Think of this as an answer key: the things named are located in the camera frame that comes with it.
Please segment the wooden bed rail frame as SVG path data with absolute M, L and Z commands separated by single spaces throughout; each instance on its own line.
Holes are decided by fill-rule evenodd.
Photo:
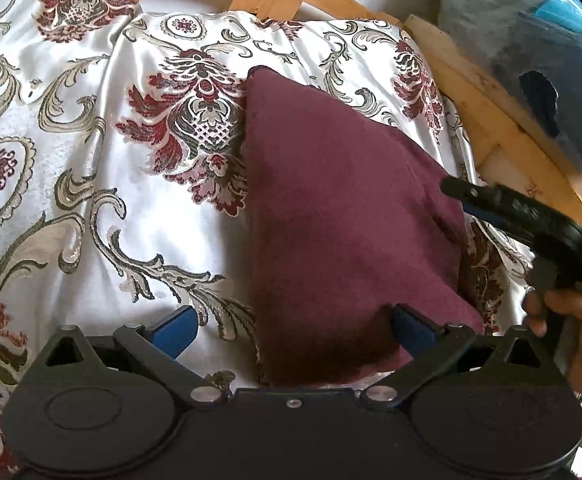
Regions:
M 446 32 L 411 15 L 399 21 L 355 0 L 231 0 L 230 10 L 287 21 L 302 4 L 339 20 L 379 20 L 399 27 L 420 48 L 436 87 L 454 102 L 478 174 L 556 208 L 582 225 L 582 173 L 538 122 L 484 70 L 465 58 Z

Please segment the maroon small garment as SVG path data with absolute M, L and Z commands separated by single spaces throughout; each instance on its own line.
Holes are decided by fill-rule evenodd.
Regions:
M 243 143 L 256 341 L 275 387 L 347 384 L 409 356 L 388 312 L 480 330 L 460 294 L 461 205 L 399 129 L 267 67 L 248 74 Z

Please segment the white floral satin bedspread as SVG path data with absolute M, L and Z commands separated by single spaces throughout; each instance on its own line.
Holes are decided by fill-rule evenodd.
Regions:
M 0 0 L 0 479 L 582 479 L 582 409 L 522 323 L 532 246 L 463 209 L 458 289 L 483 326 L 446 374 L 397 408 L 360 394 L 407 352 L 347 384 L 266 381 L 243 156 L 256 67 L 399 129 L 445 178 L 501 184 L 397 26 L 308 4 L 279 21 Z M 184 306 L 199 328 L 177 361 L 223 404 L 182 405 L 114 344 Z

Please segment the blue grey plush in plastic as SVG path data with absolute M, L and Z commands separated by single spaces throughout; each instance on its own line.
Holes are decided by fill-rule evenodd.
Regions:
M 582 173 L 582 2 L 440 0 L 437 21 Z

